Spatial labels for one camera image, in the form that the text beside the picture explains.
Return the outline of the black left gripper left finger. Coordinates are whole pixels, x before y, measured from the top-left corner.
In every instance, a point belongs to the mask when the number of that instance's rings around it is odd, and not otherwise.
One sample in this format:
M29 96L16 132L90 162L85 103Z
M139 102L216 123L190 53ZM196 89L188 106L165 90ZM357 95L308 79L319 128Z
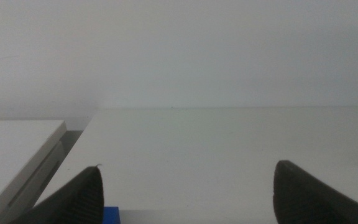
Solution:
M103 215L103 181L100 170L93 166L11 224L102 224Z

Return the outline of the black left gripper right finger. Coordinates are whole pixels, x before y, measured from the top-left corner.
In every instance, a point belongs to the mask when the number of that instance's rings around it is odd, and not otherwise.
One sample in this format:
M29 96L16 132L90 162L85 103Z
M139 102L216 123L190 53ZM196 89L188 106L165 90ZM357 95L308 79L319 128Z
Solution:
M278 223L358 223L358 202L288 160L275 166L273 209Z

